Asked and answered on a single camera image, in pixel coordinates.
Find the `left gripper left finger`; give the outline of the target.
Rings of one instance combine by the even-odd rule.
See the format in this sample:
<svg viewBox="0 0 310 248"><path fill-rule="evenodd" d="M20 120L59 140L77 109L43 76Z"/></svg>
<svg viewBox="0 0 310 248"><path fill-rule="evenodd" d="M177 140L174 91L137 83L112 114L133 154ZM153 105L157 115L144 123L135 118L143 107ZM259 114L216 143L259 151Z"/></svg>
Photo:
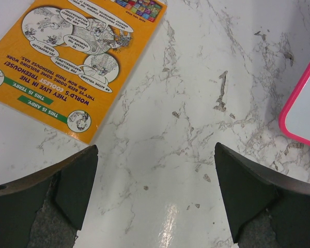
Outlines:
<svg viewBox="0 0 310 248"><path fill-rule="evenodd" d="M98 165L89 146L67 159L0 185L0 247L73 247Z"/></svg>

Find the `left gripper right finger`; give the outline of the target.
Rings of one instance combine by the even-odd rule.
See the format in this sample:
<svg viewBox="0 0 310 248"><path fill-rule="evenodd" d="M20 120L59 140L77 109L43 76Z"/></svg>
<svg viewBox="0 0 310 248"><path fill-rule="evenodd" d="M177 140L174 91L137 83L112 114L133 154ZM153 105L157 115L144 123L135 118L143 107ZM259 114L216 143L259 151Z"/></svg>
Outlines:
<svg viewBox="0 0 310 248"><path fill-rule="evenodd" d="M239 247L310 247L310 183L216 143L215 169Z"/></svg>

